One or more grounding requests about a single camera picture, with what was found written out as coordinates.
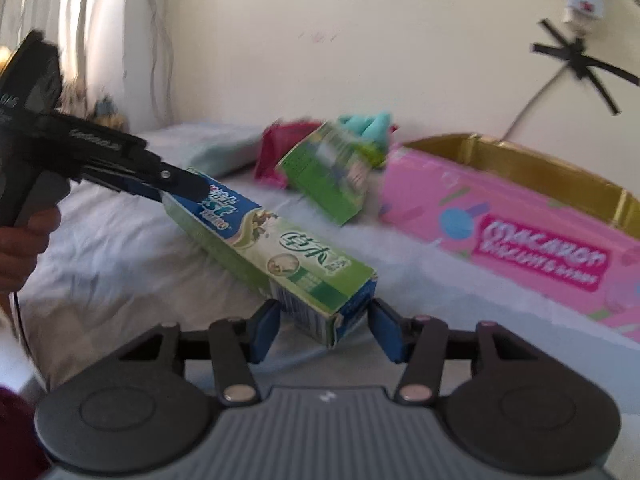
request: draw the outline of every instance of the white bed sheet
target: white bed sheet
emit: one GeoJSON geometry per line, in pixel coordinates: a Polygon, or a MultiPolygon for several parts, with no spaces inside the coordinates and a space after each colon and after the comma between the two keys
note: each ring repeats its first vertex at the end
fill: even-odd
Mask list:
{"type": "MultiPolygon", "coordinates": [[[[182,126],[146,138],[150,149],[182,165],[193,151],[185,146],[223,132],[182,126]]],[[[605,388],[624,414],[607,467],[620,479],[640,478],[640,345],[379,224],[375,193],[356,222],[339,228],[297,193],[258,186],[247,173],[225,181],[373,266],[379,297],[402,314],[431,314],[460,329],[496,320],[605,388]]],[[[250,316],[263,301],[183,234],[159,203],[83,183],[62,211],[62,227],[21,295],[33,353],[53,385],[159,322],[202,329],[221,317],[250,316]]],[[[386,360],[364,325],[327,351],[284,320],[254,372],[265,390],[272,384],[392,388],[402,367],[386,360]]],[[[188,376],[212,388],[210,366],[190,364],[188,376]]],[[[467,377],[467,364],[447,364],[443,389],[467,377]]]]}

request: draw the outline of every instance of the green and blue box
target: green and blue box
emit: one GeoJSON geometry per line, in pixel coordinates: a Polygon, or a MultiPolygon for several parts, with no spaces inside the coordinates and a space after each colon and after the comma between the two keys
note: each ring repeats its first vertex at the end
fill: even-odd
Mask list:
{"type": "Polygon", "coordinates": [[[202,202],[165,194],[169,216],[253,290],[279,300],[298,327],[333,347],[376,289],[373,269],[259,204],[209,181],[202,202]]]}

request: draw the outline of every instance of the screw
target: screw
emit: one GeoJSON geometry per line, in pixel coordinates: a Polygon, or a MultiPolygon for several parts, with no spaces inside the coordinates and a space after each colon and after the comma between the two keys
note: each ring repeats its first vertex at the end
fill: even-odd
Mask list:
{"type": "Polygon", "coordinates": [[[255,399],[255,388],[248,384],[233,384],[225,389],[225,399],[228,402],[249,402],[255,399]]]}
{"type": "Polygon", "coordinates": [[[406,402],[424,402],[431,399],[433,392],[423,384],[408,384],[400,388],[400,397],[406,402]]]}

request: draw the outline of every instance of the pink surface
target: pink surface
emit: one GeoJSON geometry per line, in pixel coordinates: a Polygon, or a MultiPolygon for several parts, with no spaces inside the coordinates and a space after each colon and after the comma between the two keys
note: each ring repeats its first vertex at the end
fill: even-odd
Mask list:
{"type": "Polygon", "coordinates": [[[380,203],[383,221],[640,342],[634,238],[499,177],[400,147],[380,203]]]}

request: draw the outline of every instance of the barcode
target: barcode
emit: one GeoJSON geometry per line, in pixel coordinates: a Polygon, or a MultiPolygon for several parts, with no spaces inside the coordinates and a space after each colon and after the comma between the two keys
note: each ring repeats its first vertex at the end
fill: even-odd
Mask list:
{"type": "Polygon", "coordinates": [[[283,304],[284,311],[293,318],[298,327],[309,332],[318,341],[326,341],[326,320],[314,309],[276,282],[271,282],[271,293],[283,304]]]}

